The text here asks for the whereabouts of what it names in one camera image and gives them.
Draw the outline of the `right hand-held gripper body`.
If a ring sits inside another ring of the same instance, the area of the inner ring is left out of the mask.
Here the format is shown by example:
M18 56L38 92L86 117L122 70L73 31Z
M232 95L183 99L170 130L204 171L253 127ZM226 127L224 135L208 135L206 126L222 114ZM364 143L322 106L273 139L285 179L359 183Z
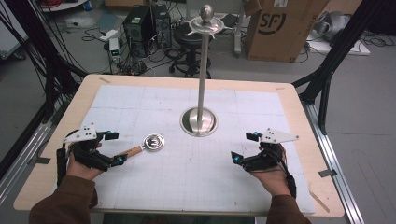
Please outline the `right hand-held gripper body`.
M259 150L256 156L245 158L242 165L247 172L266 170L277 166L283 161L282 143L296 141L299 139L297 134L284 133L279 130L268 128L262 133Z

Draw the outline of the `metal ladle with wooden handle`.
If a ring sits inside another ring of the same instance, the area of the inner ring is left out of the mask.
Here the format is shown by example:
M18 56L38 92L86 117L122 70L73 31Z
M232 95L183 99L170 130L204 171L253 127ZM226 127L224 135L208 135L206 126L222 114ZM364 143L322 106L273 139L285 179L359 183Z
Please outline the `metal ladle with wooden handle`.
M164 137L159 133L152 133L147 135L140 146L132 147L126 151L121 152L121 156L126 156L130 158L134 155L137 155L140 152L148 151L148 152L157 152L161 150L165 145Z

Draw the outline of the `steel utensil rack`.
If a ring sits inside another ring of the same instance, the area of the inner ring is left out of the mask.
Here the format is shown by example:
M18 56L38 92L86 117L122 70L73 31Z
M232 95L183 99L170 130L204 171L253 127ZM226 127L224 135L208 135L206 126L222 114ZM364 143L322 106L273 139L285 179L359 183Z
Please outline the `steel utensil rack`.
M202 36L198 105L185 110L179 123L185 133L205 137L212 134L219 125L217 115L211 109L204 107L209 39L215 38L215 34L226 29L226 26L221 19L214 16L214 9L208 4L202 5L199 16L187 21L187 24L191 29L187 35Z

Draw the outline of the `person's left hand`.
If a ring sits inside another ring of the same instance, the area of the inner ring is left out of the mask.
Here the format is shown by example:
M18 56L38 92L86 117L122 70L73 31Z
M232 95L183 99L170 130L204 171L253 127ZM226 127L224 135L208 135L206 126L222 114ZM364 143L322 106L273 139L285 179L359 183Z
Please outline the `person's left hand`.
M88 168L87 166L77 162L73 154L69 157L69 163L67 166L67 175L80 177L86 180L93 181L97 176L102 173L101 170L95 168Z

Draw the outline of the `person's right hand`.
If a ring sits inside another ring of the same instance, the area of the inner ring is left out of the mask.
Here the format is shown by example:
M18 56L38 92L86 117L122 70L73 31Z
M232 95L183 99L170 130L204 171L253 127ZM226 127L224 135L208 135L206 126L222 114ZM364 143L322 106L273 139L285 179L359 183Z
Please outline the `person's right hand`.
M273 197L279 195L290 196L286 173L282 163L266 170L250 172L250 174L256 177Z

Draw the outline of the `white gridded mat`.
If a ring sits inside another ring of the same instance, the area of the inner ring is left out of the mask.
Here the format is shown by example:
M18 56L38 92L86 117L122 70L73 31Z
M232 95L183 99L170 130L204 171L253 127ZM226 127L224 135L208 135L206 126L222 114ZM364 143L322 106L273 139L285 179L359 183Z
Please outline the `white gridded mat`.
M97 131L119 133L100 152L114 156L140 146L159 133L164 146L143 151L95 179L102 211L207 212L264 214L271 196L261 183L232 161L258 154L259 145L247 133L268 129L287 132L289 124L274 92L208 90L204 105L219 118L209 136L185 133L181 114L197 104L194 89L105 85L97 91L85 124Z

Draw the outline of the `long wooden-coloured tape strip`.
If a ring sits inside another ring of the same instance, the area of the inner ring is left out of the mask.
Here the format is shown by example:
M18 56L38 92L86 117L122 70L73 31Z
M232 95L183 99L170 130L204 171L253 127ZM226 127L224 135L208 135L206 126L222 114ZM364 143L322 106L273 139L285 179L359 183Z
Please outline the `long wooden-coloured tape strip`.
M309 190L311 197L325 210L327 213L330 213L330 208L311 190Z

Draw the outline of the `small white device green display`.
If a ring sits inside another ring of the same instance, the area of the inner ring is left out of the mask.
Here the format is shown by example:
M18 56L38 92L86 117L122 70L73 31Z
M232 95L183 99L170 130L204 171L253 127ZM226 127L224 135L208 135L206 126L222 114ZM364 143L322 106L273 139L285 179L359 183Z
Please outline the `small white device green display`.
M120 43L117 38L110 38L108 41L108 51L111 59L117 62L120 59Z

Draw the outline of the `large cardboard box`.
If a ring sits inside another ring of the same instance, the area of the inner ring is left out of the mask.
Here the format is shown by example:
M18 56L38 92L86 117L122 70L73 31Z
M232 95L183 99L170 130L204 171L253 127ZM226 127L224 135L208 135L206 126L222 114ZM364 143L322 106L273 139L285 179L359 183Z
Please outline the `large cardboard box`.
M246 53L252 61L293 63L330 0L247 0Z

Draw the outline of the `white pole stand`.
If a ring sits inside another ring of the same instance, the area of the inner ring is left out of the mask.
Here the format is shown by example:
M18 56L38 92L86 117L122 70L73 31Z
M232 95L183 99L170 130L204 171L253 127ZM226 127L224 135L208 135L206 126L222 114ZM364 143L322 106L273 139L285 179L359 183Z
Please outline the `white pole stand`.
M243 19L245 16L245 10L244 10L244 4L246 3L247 0L241 0L241 4L239 7L239 12L238 12L238 21L237 24L234 27L234 33L233 33L233 53L235 57L239 57L242 52L242 23Z

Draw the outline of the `white power strip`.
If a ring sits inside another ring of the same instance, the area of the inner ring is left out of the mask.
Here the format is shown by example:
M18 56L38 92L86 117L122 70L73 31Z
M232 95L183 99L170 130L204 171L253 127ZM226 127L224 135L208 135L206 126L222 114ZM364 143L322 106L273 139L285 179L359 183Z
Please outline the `white power strip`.
M101 41L107 41L109 38L113 37L118 31L117 30L110 30L106 32L104 35L101 35L99 39Z

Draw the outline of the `black computer tower green sticker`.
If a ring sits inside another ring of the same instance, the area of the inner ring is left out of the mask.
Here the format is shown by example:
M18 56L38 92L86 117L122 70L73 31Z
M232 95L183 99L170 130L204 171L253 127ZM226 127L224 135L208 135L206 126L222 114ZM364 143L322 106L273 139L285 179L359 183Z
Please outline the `black computer tower green sticker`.
M154 36L150 6L134 5L122 25L131 54L147 57Z

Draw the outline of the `white flat board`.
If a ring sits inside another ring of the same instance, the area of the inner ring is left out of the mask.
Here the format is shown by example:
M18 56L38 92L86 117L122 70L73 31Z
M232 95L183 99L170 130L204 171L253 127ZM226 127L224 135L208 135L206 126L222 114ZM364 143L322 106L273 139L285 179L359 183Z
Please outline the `white flat board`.
M311 33L306 42L309 44L310 50L315 53L322 55L329 54L333 49L339 49L346 51L348 49L348 55L355 56L369 56L371 51L363 44L362 41L357 40L354 44L348 47L346 44L342 44L340 47L331 46L330 42L325 40L322 36L317 35L315 32Z

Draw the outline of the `grey rounded object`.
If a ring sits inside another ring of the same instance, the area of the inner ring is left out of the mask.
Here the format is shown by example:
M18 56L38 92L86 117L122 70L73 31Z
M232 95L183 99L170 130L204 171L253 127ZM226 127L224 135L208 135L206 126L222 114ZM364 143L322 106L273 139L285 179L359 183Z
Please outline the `grey rounded object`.
M325 11L315 22L313 30L328 42L332 42L342 32L350 17L340 11Z

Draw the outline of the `round white table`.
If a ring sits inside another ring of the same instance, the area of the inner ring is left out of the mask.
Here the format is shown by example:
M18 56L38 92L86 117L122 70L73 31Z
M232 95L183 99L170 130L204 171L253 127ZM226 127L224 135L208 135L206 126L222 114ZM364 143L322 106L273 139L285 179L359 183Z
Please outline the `round white table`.
M61 10L66 10L66 9L73 8L73 7L82 6L87 1L88 0L77 0L76 2L70 2L70 3L63 1L61 4L56 5L56 6L50 6L50 7L41 6L40 8L44 12L61 11Z

